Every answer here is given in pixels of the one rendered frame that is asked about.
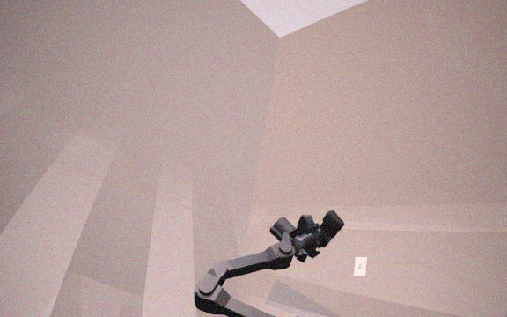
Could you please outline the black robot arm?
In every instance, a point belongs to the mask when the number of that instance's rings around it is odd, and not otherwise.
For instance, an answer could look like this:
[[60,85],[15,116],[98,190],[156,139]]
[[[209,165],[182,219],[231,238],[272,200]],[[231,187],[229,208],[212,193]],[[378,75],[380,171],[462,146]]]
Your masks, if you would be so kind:
[[279,242],[262,253],[218,261],[206,276],[195,284],[195,306],[206,313],[223,314],[228,317],[276,317],[236,300],[222,285],[229,278],[244,276],[258,270],[286,269],[290,266],[293,255],[297,260],[305,262],[308,253],[313,249],[313,240],[304,233],[318,227],[320,225],[314,223],[312,216],[301,216],[297,228],[285,217],[279,218],[270,228],[270,232]]

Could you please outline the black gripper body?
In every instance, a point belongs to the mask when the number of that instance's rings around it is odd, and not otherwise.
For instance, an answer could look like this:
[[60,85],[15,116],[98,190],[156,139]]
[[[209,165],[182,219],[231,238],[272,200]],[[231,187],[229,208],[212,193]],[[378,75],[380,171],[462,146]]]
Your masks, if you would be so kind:
[[308,253],[308,256],[311,258],[315,258],[319,255],[320,251],[315,250],[316,248],[322,248],[328,240],[328,235],[331,233],[339,232],[343,226],[344,222],[340,217],[335,213],[334,210],[330,210],[323,217],[322,225],[312,231],[306,231],[304,234],[308,234],[313,240],[313,249]]

